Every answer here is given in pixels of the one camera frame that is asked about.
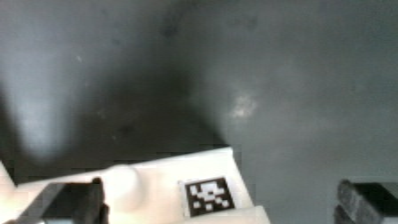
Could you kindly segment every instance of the qr-like tag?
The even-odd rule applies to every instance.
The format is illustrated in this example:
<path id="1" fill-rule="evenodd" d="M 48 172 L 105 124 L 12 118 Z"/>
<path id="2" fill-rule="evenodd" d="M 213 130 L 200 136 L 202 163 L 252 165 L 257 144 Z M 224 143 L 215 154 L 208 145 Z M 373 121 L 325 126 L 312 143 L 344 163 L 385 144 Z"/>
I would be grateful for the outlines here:
<path id="1" fill-rule="evenodd" d="M 190 217 L 234 208 L 224 177 L 183 183 L 181 187 L 186 194 L 186 210 Z"/>

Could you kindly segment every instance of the black plastic piece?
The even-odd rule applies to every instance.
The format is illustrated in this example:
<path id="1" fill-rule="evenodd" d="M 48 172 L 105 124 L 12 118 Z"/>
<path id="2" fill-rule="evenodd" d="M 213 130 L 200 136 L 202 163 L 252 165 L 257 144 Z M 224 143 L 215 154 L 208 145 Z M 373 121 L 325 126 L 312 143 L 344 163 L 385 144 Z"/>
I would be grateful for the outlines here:
<path id="1" fill-rule="evenodd" d="M 17 224 L 94 224 L 106 223 L 108 208 L 103 205 L 101 179 L 92 183 L 51 183 L 16 220 Z"/>

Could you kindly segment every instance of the gray wall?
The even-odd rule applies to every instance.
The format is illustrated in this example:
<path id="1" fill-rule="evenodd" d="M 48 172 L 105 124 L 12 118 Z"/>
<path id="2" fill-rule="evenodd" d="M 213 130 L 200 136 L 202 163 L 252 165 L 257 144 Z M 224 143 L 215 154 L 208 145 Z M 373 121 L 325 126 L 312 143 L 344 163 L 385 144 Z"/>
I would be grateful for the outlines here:
<path id="1" fill-rule="evenodd" d="M 1 0 L 17 183 L 229 144 L 275 224 L 396 180 L 398 2 Z"/>

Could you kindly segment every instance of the dark gray surface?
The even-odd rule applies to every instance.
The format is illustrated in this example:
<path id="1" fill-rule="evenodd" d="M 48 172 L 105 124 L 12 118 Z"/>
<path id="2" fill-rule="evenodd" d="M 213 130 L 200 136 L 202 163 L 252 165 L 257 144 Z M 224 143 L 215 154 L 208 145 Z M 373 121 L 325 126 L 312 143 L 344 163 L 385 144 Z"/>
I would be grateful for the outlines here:
<path id="1" fill-rule="evenodd" d="M 398 174 L 396 52 L 396 1 L 1 0 L 17 181 L 227 143 L 272 222 L 332 223 Z"/>

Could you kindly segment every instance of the black square pattern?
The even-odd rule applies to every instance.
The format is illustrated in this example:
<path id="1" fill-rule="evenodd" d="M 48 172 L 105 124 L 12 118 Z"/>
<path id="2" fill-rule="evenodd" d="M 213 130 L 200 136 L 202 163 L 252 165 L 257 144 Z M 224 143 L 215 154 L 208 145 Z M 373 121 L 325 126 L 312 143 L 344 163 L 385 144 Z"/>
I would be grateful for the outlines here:
<path id="1" fill-rule="evenodd" d="M 186 183 L 190 217 L 234 208 L 225 178 Z"/>

